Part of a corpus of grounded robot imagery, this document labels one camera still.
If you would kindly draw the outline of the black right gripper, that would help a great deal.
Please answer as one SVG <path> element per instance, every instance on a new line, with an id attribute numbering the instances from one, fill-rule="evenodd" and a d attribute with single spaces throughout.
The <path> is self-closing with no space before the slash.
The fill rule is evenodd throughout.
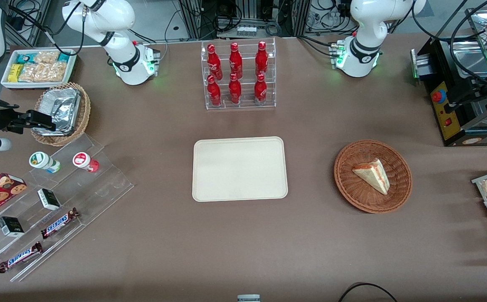
<path id="1" fill-rule="evenodd" d="M 24 129 L 40 128 L 43 130 L 56 131 L 56 125 L 52 122 L 50 115 L 28 110 L 20 114 L 14 109 L 19 105 L 0 106 L 0 131 L 22 134 Z"/>

